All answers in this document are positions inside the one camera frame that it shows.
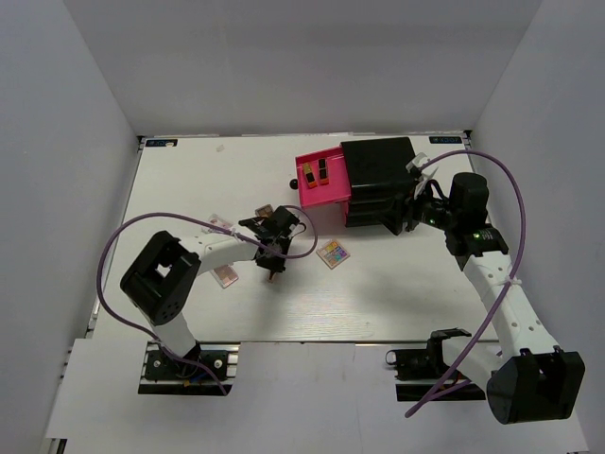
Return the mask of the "black drawer organizer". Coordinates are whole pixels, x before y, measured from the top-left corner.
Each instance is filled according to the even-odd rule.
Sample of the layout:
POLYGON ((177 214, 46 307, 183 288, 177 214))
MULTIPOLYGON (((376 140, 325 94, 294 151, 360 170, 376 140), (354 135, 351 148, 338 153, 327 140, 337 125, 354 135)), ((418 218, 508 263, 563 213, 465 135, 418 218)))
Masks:
POLYGON ((406 165, 416 156, 407 137, 347 141, 341 144, 352 196, 343 205, 347 228, 381 224, 370 216, 379 203, 408 196, 415 187, 406 165))

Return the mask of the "blue label sticker left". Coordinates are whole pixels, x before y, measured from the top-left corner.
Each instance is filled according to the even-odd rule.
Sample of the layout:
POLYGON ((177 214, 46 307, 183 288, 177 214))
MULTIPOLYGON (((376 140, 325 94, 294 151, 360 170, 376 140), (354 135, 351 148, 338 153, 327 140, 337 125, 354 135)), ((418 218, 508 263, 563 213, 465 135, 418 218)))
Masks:
POLYGON ((178 145, 177 139, 147 139, 146 148, 172 148, 178 145))

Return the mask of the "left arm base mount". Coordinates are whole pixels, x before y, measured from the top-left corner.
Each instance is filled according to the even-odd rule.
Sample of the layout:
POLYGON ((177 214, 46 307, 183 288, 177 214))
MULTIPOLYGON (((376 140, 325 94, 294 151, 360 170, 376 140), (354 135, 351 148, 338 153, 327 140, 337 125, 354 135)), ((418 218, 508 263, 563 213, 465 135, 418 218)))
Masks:
POLYGON ((238 344, 202 343, 196 362, 210 369, 224 392, 208 372, 168 356, 155 342, 147 344, 140 374, 141 395, 225 396, 234 384, 238 363, 238 344))

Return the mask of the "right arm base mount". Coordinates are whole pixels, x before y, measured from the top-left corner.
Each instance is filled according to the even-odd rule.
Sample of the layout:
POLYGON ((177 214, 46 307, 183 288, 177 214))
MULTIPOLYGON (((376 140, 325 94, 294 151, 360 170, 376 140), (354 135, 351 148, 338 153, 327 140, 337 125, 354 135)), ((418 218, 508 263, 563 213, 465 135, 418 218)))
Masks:
MULTIPOLYGON (((396 371, 396 397, 398 402, 415 402, 430 390, 447 366, 442 359, 442 342, 451 338, 471 338, 471 333, 460 328, 433 331, 426 344, 419 348, 389 350, 385 354, 387 366, 396 371)), ((457 386, 467 377, 456 371, 448 377, 438 391, 457 386)), ((484 401, 485 393, 475 384, 457 389, 437 401, 484 401)))

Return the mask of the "pink top drawer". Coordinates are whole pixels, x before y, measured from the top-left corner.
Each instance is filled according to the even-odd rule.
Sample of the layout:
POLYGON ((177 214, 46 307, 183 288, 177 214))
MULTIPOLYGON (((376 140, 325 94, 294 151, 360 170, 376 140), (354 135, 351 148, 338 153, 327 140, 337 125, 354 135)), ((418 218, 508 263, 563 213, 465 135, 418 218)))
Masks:
POLYGON ((299 155, 295 165, 303 209, 350 200, 352 189, 342 146, 299 155))

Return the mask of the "clear labelled makeup case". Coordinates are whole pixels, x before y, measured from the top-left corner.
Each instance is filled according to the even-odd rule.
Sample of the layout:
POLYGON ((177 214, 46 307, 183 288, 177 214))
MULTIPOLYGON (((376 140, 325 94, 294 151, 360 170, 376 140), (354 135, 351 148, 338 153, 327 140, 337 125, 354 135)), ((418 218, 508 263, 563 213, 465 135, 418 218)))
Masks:
MULTIPOLYGON (((225 218, 223 218, 217 214, 210 215, 207 218, 206 222, 208 224, 216 225, 218 227, 221 227, 221 228, 227 229, 227 230, 231 230, 233 228, 233 224, 230 221, 226 220, 225 218)), ((202 226, 201 231, 205 234, 216 233, 216 229, 212 229, 208 226, 202 226)))

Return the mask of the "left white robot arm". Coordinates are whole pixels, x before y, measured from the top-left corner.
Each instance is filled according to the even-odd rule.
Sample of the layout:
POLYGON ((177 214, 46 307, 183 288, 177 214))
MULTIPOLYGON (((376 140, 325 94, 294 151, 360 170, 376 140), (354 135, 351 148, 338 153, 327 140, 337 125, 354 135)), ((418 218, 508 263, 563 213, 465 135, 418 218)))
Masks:
POLYGON ((300 223, 280 206, 268 218, 243 219, 231 228, 218 226, 187 238, 167 231, 152 236, 123 275, 120 288, 170 351, 166 363, 177 376, 189 377, 199 368, 199 346, 182 315, 196 279, 244 261, 271 274, 284 271, 300 223))

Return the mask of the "blue label sticker right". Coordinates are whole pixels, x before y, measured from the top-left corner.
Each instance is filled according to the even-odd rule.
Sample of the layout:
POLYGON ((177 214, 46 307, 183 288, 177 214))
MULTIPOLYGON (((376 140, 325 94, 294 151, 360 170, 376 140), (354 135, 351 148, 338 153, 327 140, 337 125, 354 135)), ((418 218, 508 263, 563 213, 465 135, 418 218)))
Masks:
POLYGON ((429 136, 428 139, 431 144, 454 145, 464 143, 464 139, 460 136, 429 136))

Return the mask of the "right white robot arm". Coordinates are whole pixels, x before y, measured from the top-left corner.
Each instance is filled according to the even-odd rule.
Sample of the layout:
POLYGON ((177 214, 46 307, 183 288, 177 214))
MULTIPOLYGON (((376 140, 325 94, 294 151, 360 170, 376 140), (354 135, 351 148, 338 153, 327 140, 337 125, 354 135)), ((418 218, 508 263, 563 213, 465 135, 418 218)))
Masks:
POLYGON ((438 376, 420 405, 471 383, 484 392, 503 425, 567 419, 584 362, 579 353, 563 350, 539 320, 516 278, 518 266, 504 237, 487 221, 488 198, 487 181, 480 175, 456 174, 444 195, 436 181, 414 171, 378 211, 377 218, 395 235, 420 223, 443 231, 448 252, 487 311, 475 333, 462 328, 432 332, 423 356, 403 366, 399 376, 421 370, 438 376))

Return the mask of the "blue label sticker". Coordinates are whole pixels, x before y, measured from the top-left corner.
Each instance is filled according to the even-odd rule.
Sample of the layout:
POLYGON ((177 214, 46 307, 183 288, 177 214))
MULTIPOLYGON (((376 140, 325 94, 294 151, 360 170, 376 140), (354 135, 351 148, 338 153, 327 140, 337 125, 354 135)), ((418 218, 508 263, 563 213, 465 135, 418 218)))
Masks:
POLYGON ((428 139, 431 144, 454 145, 464 143, 464 139, 460 136, 429 136, 428 139))
POLYGON ((177 139, 147 139, 146 148, 172 148, 178 145, 177 139))

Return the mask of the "pink nude eyeshadow palette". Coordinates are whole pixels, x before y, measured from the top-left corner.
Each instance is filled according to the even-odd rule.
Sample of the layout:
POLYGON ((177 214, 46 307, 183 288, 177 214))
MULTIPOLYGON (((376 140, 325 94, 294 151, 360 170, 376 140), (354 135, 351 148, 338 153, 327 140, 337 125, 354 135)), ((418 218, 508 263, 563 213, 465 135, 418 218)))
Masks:
POLYGON ((229 287, 230 285, 234 284, 239 278, 236 271, 230 265, 224 265, 215 268, 211 271, 211 274, 222 288, 229 287))

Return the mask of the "colourful eyeshadow palette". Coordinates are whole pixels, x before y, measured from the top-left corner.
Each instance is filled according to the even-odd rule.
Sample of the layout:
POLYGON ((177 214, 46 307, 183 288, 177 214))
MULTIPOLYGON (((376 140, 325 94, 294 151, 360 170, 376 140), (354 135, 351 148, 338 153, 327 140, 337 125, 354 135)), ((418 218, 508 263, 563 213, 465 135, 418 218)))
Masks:
POLYGON ((331 239, 317 248, 316 254, 330 270, 335 269, 351 256, 336 239, 331 239))

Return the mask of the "brown eyeshadow palette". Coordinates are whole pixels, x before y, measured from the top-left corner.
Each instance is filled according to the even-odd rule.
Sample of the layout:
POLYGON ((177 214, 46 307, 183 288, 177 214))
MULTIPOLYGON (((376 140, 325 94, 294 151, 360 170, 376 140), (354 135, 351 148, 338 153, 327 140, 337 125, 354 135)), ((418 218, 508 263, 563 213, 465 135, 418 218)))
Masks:
POLYGON ((271 204, 266 204, 257 208, 254 213, 257 217, 269 218, 274 213, 274 210, 271 204))

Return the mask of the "gold black lipstick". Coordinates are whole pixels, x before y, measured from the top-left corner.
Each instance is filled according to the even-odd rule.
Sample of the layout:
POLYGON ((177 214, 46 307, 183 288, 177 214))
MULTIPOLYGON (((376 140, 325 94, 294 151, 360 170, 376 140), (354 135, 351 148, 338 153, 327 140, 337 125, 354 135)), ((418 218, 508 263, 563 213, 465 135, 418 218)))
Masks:
POLYGON ((320 185, 327 185, 329 183, 329 171, 325 158, 318 159, 318 171, 320 185))
POLYGON ((304 163, 302 165, 302 171, 307 186, 309 188, 315 188, 318 184, 312 166, 309 163, 304 163))

